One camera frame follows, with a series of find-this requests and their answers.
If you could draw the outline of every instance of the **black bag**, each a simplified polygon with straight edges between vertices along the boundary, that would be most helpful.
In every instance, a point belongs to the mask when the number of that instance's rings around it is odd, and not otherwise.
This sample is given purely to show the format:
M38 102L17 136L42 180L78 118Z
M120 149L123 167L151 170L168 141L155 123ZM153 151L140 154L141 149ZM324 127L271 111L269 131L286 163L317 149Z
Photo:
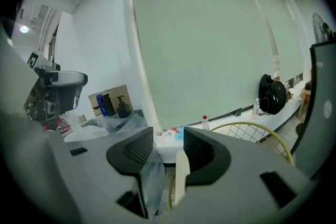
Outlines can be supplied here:
M270 75L263 75L259 85L259 103L262 111L277 114L286 104L287 93L280 81L273 81Z

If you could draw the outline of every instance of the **wooden stool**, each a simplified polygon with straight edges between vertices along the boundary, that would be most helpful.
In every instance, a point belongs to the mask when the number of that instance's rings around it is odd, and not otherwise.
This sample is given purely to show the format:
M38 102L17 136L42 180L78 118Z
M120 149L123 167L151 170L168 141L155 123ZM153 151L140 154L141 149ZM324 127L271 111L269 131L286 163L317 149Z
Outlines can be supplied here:
M310 94L311 91L310 90L302 90L302 100L301 100L301 107L298 113L298 118L302 118L303 112L306 110L306 108L308 108L308 104L310 101Z

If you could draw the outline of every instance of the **plastic bag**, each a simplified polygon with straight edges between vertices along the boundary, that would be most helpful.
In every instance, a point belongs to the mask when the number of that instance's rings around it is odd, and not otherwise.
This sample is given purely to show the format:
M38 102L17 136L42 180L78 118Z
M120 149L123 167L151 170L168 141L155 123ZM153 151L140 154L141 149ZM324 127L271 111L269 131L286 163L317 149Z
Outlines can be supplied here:
M148 218L153 219L160 207L165 168L154 147L141 171L141 188Z
M117 132L117 134L147 126L146 120L137 114L132 114L128 116L127 119L128 120L124 121L124 126Z
M90 125L83 128L75 128L73 132L69 133L67 136L64 137L64 142L96 139L107 136L108 134L109 132L105 128Z
M124 119L119 118L116 114L111 117L92 119L83 124L82 127L89 125L105 128L109 131L109 133L117 134L141 127L146 127L146 120L137 114L131 114Z

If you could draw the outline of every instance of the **small bottle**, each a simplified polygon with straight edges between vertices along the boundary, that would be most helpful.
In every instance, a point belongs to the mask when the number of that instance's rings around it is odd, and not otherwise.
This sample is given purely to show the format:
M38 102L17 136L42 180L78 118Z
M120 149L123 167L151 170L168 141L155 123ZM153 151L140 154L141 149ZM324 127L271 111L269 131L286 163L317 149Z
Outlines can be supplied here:
M254 103L252 110L254 119L259 115L259 109L260 109L259 98L256 98L256 102Z
M210 130L209 120L206 115L203 116L202 129L208 130L208 131Z

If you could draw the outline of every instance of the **white wall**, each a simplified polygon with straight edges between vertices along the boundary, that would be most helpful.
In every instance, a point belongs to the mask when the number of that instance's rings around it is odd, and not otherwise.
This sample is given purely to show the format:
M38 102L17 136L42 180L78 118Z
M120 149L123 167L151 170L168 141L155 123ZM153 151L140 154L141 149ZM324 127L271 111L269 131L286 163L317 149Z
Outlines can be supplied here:
M333 31L336 31L336 20L325 0L297 0L297 5L301 11L304 24L307 29L307 46L311 47L315 42L313 31L313 14L318 13L323 21L327 23Z
M135 109L141 108L128 47L123 39L123 0L85 0L73 15L63 13L55 46L61 70L88 75L78 107L70 112L94 117L88 96L126 84Z

